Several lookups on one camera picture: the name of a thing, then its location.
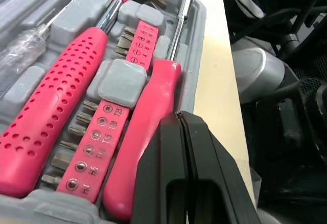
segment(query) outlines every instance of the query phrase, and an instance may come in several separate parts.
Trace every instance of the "pink screwdriver handle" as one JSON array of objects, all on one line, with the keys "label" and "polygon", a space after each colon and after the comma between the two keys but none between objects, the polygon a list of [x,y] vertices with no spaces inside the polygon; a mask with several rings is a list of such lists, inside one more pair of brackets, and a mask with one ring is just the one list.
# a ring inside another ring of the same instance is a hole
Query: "pink screwdriver handle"
[{"label": "pink screwdriver handle", "polygon": [[181,76],[177,62],[159,59],[144,88],[103,192],[106,209],[119,219],[130,219],[137,164],[160,120],[173,111],[174,92]]},{"label": "pink screwdriver handle", "polygon": [[77,102],[97,71],[107,35],[90,28],[62,52],[13,123],[0,136],[0,194],[31,192]]}]

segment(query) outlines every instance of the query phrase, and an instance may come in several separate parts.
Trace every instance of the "small screwdriver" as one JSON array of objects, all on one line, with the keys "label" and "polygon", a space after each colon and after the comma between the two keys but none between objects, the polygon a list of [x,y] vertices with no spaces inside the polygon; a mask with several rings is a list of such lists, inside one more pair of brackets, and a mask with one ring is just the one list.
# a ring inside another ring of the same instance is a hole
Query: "small screwdriver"
[{"label": "small screwdriver", "polygon": [[23,31],[0,53],[0,98],[14,84],[18,76],[46,51],[50,26],[72,3],[71,0],[46,24]]},{"label": "small screwdriver", "polygon": [[119,219],[130,219],[137,164],[160,120],[174,108],[174,91],[181,76],[181,65],[174,62],[184,22],[193,0],[183,0],[177,28],[167,59],[157,59],[127,128],[118,156],[104,188],[103,203]]}]

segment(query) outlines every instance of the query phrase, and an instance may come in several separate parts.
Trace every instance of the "hammer shaft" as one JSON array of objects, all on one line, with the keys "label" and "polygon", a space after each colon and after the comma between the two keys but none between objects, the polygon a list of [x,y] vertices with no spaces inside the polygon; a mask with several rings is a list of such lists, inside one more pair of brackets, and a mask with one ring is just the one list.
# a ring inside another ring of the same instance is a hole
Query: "hammer shaft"
[{"label": "hammer shaft", "polygon": [[97,24],[97,28],[108,34],[117,19],[119,8],[123,3],[123,0],[113,0],[108,7],[107,12],[102,16],[101,20]]}]

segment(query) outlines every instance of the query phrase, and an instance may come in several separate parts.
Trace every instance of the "silver screwdriver shaft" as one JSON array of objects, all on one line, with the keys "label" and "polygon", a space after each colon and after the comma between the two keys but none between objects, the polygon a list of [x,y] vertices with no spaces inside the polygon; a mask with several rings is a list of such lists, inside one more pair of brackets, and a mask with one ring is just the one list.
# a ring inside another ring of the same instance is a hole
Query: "silver screwdriver shaft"
[{"label": "silver screwdriver shaft", "polygon": [[166,59],[174,61],[174,58],[175,58],[176,53],[177,53],[177,47],[178,47],[180,38],[182,36],[183,26],[184,26],[184,23],[188,19],[189,12],[191,10],[192,2],[193,2],[193,0],[183,0],[182,1],[179,13],[177,15],[178,22],[177,22],[175,34],[174,34],[172,42],[171,42],[171,44],[169,46]]}]

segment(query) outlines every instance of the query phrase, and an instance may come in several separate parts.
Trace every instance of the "torx bit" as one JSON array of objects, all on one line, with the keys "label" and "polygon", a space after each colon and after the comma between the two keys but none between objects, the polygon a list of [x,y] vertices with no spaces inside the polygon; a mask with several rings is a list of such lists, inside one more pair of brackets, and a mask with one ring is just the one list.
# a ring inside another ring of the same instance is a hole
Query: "torx bit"
[{"label": "torx bit", "polygon": [[89,124],[92,120],[92,116],[81,111],[81,112],[77,113],[76,119],[78,121]]},{"label": "torx bit", "polygon": [[68,132],[76,136],[83,136],[86,132],[86,128],[81,125],[75,124],[73,126],[68,127]]},{"label": "torx bit", "polygon": [[73,157],[68,155],[67,153],[58,152],[54,155],[50,164],[59,169],[66,170],[68,165],[70,164],[72,158]]},{"label": "torx bit", "polygon": [[85,109],[89,109],[91,111],[96,111],[98,109],[98,105],[93,103],[93,102],[90,102],[88,100],[84,100],[83,101],[83,107]]},{"label": "torx bit", "polygon": [[44,183],[47,183],[49,185],[57,187],[61,181],[61,177],[44,174],[41,178],[41,181]]},{"label": "torx bit", "polygon": [[76,151],[78,148],[78,145],[76,145],[75,143],[72,143],[72,142],[68,142],[68,141],[61,141],[60,145],[65,148],[68,148],[70,150],[73,150],[73,151]]}]

